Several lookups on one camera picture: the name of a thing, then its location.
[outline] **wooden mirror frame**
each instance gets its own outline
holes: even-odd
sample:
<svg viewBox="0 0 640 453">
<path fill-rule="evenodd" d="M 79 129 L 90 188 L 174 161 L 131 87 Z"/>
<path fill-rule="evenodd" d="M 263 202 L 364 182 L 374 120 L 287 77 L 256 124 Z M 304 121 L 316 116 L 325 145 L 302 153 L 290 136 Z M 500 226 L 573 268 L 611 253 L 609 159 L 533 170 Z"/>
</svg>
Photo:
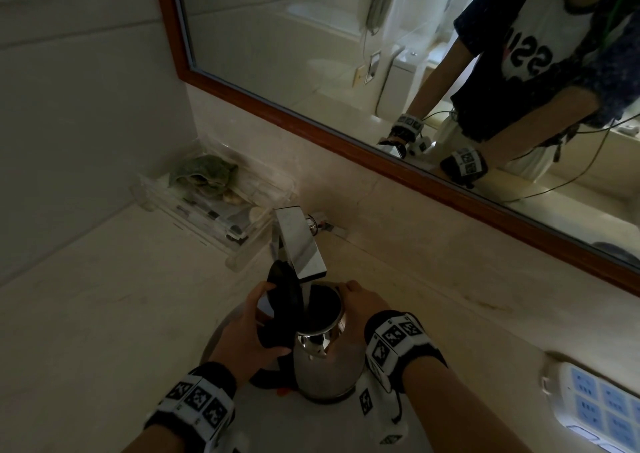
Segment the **wooden mirror frame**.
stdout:
<svg viewBox="0 0 640 453">
<path fill-rule="evenodd" d="M 616 262 L 578 239 L 385 156 L 330 127 L 192 70 L 184 42 L 187 35 L 183 37 L 180 21 L 181 8 L 176 0 L 159 0 L 159 3 L 180 80 L 640 297 L 640 270 Z"/>
</svg>

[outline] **faucet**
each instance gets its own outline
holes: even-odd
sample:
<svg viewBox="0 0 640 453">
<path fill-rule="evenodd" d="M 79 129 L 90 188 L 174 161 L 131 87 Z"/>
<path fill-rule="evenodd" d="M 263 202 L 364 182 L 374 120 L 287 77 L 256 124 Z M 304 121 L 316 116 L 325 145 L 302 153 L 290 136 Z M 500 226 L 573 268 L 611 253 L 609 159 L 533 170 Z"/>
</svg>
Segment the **faucet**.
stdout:
<svg viewBox="0 0 640 453">
<path fill-rule="evenodd" d="M 278 208 L 274 214 L 271 252 L 275 260 L 289 263 L 296 272 L 307 309 L 311 283 L 326 276 L 326 265 L 314 236 L 326 230 L 344 238 L 346 231 L 327 222 L 323 213 L 305 216 L 300 207 Z"/>
</svg>

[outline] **bathroom mirror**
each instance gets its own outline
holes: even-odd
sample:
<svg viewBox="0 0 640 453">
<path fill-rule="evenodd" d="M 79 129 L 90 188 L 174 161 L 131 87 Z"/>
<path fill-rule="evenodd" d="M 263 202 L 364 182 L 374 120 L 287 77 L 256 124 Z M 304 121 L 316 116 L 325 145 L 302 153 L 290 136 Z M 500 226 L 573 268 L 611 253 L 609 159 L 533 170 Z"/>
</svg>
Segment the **bathroom mirror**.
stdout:
<svg viewBox="0 0 640 453">
<path fill-rule="evenodd" d="M 637 282 L 638 0 L 161 5 L 188 83 L 622 287 Z"/>
</svg>

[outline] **white skirt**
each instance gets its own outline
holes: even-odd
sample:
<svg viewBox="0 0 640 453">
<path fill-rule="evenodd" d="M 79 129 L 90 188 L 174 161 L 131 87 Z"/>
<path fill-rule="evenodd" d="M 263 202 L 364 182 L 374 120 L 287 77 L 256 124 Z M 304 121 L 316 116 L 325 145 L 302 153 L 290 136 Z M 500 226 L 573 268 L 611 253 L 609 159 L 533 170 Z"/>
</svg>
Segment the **white skirt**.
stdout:
<svg viewBox="0 0 640 453">
<path fill-rule="evenodd" d="M 460 125 L 449 116 L 440 126 L 436 133 L 435 145 L 431 146 L 425 157 L 433 164 L 438 164 L 446 157 L 451 156 L 451 153 L 455 150 L 469 146 L 475 148 L 479 146 L 479 143 L 463 136 Z M 500 169 L 535 182 L 554 163 L 556 150 L 557 146 L 535 148 L 533 151 L 525 153 L 525 156 L 514 159 Z"/>
</svg>

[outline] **countertop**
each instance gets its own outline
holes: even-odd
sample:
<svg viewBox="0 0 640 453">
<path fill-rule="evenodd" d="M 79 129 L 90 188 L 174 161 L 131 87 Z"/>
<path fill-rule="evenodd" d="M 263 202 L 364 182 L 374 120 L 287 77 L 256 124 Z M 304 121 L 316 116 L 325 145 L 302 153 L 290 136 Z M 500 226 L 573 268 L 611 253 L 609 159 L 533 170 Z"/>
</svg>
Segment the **countertop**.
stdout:
<svg viewBox="0 0 640 453">
<path fill-rule="evenodd" d="M 317 241 L 328 279 L 414 312 L 533 451 L 598 451 L 553 417 L 542 350 L 334 235 Z M 0 450 L 119 451 L 270 264 L 265 248 L 235 274 L 220 251 L 132 206 L 4 286 Z"/>
</svg>

